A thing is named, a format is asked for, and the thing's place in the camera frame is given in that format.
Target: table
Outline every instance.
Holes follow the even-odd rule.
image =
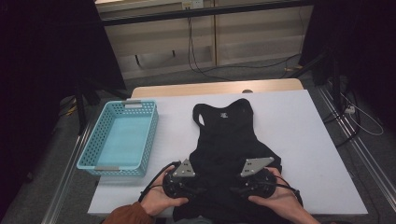
[[[240,93],[244,90],[255,93]],[[88,212],[91,215],[105,216],[117,206],[132,203],[169,161],[189,156],[199,134],[193,121],[188,121],[194,104],[223,107],[240,97],[251,102],[255,134],[282,158],[283,176],[302,192],[308,212],[367,214],[309,94],[298,79],[143,87],[137,88],[132,97],[154,98],[159,108],[160,119],[147,174],[144,178],[102,176]],[[165,123],[177,126],[169,128]],[[180,135],[183,139],[175,143],[172,136]],[[172,209],[168,209],[161,217],[171,214]]]

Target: silver metal plate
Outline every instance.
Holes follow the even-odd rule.
[[[271,164],[275,159],[273,157],[268,158],[256,158],[256,159],[247,159],[245,161],[244,169],[242,169],[241,176],[250,176],[257,174],[262,168]]]
[[[184,160],[177,169],[173,172],[174,177],[195,177],[195,172],[192,169],[189,160]]]

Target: gray carpet floor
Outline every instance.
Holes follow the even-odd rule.
[[[203,83],[218,82],[227,80],[255,80],[255,79],[272,79],[283,77],[284,63],[279,65],[264,67],[265,65],[277,63],[281,60],[269,60],[263,62],[241,63],[244,67],[228,67],[206,72],[205,75],[192,72],[191,70],[175,72],[171,74],[162,74],[153,77],[139,77],[125,80],[128,94],[131,94],[134,88],[140,86],[155,86],[184,83]],[[288,60],[288,66],[294,66],[298,62],[298,57]],[[310,73],[300,77],[304,88],[309,91],[312,100],[317,107],[319,114],[325,118],[331,113],[329,107],[323,101],[319,94],[320,88],[313,84]],[[86,105],[85,109],[88,118],[93,118],[95,113],[100,112],[101,106],[108,100],[115,99],[112,95],[99,91],[102,98],[99,105]],[[372,108],[364,102],[358,95],[360,108],[372,117],[375,114]],[[368,117],[361,116],[361,125],[372,132],[379,132],[378,127]],[[340,129],[336,121],[326,124],[329,135],[337,145],[343,142],[347,137]],[[380,136],[368,134],[360,131],[358,137],[364,142],[372,153],[373,157],[380,165],[390,181],[396,182],[396,133],[384,128],[384,133]],[[41,158],[39,165],[33,171],[34,180],[31,183],[24,184],[21,190],[9,207],[2,224],[24,224],[24,223],[42,223],[42,220],[50,206],[51,199],[60,183],[68,159],[73,153],[73,148],[78,140],[78,114],[73,113],[70,116],[60,116],[59,121],[54,129],[54,134],[49,142],[46,154]],[[363,161],[356,153],[355,148],[346,143],[337,148],[346,168],[351,173],[353,182],[361,195],[369,214],[357,217],[334,217],[334,216],[316,216],[319,221],[326,220],[345,220],[353,223],[363,224],[390,224],[396,223],[396,213],[389,205],[387,198],[381,189],[375,183],[371,174],[367,170]],[[78,169],[74,170],[72,182],[66,197],[63,201],[62,209],[59,211],[56,223],[84,223],[97,224],[102,218],[93,217],[87,214],[94,194],[98,177],[89,175]]]

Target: blue plastic basket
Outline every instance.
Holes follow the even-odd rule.
[[[144,176],[157,128],[155,101],[108,102],[77,168],[92,175]]]

